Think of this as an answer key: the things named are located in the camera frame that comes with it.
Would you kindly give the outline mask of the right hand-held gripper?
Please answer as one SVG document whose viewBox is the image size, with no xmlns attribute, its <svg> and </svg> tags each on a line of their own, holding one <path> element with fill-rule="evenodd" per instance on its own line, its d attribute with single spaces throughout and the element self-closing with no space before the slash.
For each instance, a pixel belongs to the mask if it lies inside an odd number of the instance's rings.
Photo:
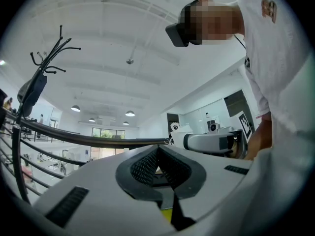
<svg viewBox="0 0 315 236">
<path fill-rule="evenodd" d="M 220 127 L 217 134 L 186 134 L 183 139 L 184 148 L 204 154 L 223 154 L 228 158 L 244 159 L 252 130 L 243 111 L 231 117 L 230 121 L 232 126 Z"/>
</svg>

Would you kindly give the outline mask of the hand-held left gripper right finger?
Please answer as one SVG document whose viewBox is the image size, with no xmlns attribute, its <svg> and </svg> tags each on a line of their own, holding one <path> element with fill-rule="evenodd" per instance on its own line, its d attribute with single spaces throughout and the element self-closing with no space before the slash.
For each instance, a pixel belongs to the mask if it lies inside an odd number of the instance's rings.
<svg viewBox="0 0 315 236">
<path fill-rule="evenodd" d="M 168 219 L 178 208 L 194 222 L 213 213 L 246 176 L 249 161 L 206 155 L 167 145 L 158 147 L 159 208 Z"/>
</svg>

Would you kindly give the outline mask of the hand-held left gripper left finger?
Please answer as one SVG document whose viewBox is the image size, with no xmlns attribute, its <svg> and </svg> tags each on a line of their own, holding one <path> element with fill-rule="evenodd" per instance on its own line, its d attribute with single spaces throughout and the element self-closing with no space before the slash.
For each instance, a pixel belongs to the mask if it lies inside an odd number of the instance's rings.
<svg viewBox="0 0 315 236">
<path fill-rule="evenodd" d="M 47 215 L 74 187 L 88 194 L 65 225 L 73 236 L 168 236 L 175 228 L 155 202 L 139 201 L 116 181 L 116 169 L 125 160 L 154 146 L 145 146 L 85 164 L 47 189 L 34 208 Z"/>
</svg>

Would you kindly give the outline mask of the person's right forearm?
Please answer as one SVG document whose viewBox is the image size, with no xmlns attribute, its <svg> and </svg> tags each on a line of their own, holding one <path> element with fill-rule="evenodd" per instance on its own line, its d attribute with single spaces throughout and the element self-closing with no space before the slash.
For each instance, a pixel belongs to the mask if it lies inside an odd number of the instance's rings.
<svg viewBox="0 0 315 236">
<path fill-rule="evenodd" d="M 272 146 L 272 119 L 268 112 L 261 116 L 261 123 L 248 141 L 248 152 L 245 160 L 253 160 L 258 152 Z"/>
</svg>

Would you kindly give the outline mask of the black metal railing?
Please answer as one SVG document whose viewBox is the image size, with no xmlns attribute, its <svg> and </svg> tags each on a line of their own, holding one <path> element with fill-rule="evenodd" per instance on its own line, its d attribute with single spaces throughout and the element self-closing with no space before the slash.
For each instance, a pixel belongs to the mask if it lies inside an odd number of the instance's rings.
<svg viewBox="0 0 315 236">
<path fill-rule="evenodd" d="M 15 121 L 15 115 L 6 109 L 0 109 L 0 126 L 3 126 L 4 120 L 12 119 Z M 60 129 L 55 129 L 38 122 L 30 120 L 22 120 L 22 128 L 27 127 L 33 131 L 46 135 L 47 137 L 57 139 L 63 142 L 68 142 L 77 145 L 90 146 L 96 148 L 140 148 L 148 145 L 166 145 L 169 140 L 167 138 L 159 139 L 107 139 L 91 136 L 83 136 Z"/>
</svg>

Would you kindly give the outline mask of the dark doorway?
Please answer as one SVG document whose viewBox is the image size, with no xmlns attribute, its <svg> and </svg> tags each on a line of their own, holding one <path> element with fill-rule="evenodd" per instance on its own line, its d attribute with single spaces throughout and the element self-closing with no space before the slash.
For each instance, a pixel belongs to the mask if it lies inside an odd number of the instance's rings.
<svg viewBox="0 0 315 236">
<path fill-rule="evenodd" d="M 169 138 L 171 137 L 171 132 L 172 132 L 171 124 L 174 123 L 174 122 L 179 123 L 179 116 L 178 116 L 178 114 L 167 113 L 167 126 L 168 126 Z"/>
</svg>

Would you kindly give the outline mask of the window with green view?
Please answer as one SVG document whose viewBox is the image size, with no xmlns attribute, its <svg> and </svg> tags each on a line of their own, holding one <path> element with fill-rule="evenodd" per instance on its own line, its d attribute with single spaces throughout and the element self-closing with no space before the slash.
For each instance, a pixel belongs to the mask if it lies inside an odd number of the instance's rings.
<svg viewBox="0 0 315 236">
<path fill-rule="evenodd" d="M 92 137 L 108 138 L 108 139 L 124 139 L 124 130 L 93 128 Z"/>
</svg>

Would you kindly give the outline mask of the black coat rack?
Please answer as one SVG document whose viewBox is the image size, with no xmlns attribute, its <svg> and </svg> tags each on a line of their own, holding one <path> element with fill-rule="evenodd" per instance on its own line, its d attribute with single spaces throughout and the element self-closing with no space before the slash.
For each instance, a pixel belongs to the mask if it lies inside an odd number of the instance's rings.
<svg viewBox="0 0 315 236">
<path fill-rule="evenodd" d="M 67 39 L 65 42 L 62 42 L 63 40 L 63 34 L 62 34 L 63 26 L 60 25 L 60 35 L 59 39 L 52 48 L 51 52 L 45 57 L 41 58 L 41 62 L 37 63 L 35 61 L 33 53 L 30 53 L 31 59 L 38 68 L 35 71 L 34 75 L 31 79 L 36 79 L 40 74 L 56 74 L 57 71 L 66 72 L 66 70 L 61 69 L 57 66 L 50 65 L 51 61 L 59 54 L 60 52 L 64 50 L 68 50 L 69 48 L 66 47 L 66 44 L 71 41 L 71 38 Z M 13 159 L 13 168 L 14 168 L 14 174 L 15 179 L 17 182 L 17 186 L 20 192 L 20 195 L 22 197 L 22 200 L 29 203 L 28 194 L 26 191 L 26 185 L 23 177 L 23 170 L 21 167 L 21 152 L 20 152 L 20 138 L 21 138 L 21 130 L 22 130 L 22 120 L 25 120 L 25 116 L 18 115 L 18 112 L 15 115 L 15 123 L 13 125 L 13 134 L 12 134 L 12 159 Z"/>
</svg>

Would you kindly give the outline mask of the person's white T-shirt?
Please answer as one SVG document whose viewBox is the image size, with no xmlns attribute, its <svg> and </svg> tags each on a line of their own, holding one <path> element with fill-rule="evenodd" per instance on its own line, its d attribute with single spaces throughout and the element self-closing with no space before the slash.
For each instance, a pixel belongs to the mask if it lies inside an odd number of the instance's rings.
<svg viewBox="0 0 315 236">
<path fill-rule="evenodd" d="M 315 53 L 285 0 L 238 0 L 245 23 L 246 74 L 273 136 L 315 129 Z"/>
</svg>

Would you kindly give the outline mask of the black hanging bag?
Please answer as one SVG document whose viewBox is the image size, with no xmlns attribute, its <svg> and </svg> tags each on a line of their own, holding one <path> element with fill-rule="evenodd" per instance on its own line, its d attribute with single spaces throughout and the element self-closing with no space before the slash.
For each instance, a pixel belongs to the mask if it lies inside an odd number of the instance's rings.
<svg viewBox="0 0 315 236">
<path fill-rule="evenodd" d="M 29 116 L 47 84 L 47 77 L 40 74 L 36 79 L 30 79 L 19 89 L 17 99 L 20 103 L 18 115 Z"/>
</svg>

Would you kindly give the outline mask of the black wall panel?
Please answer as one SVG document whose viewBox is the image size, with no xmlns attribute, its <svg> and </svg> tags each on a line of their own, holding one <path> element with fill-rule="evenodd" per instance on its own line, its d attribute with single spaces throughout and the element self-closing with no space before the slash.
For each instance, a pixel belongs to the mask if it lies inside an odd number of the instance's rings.
<svg viewBox="0 0 315 236">
<path fill-rule="evenodd" d="M 239 90 L 227 97 L 224 98 L 225 104 L 227 106 L 227 110 L 230 117 L 235 116 L 239 112 L 243 111 L 248 122 L 249 126 L 252 130 L 252 132 L 255 131 L 254 127 L 254 121 L 252 118 L 252 114 L 248 105 L 248 102 L 244 96 L 244 93 L 242 90 Z"/>
</svg>

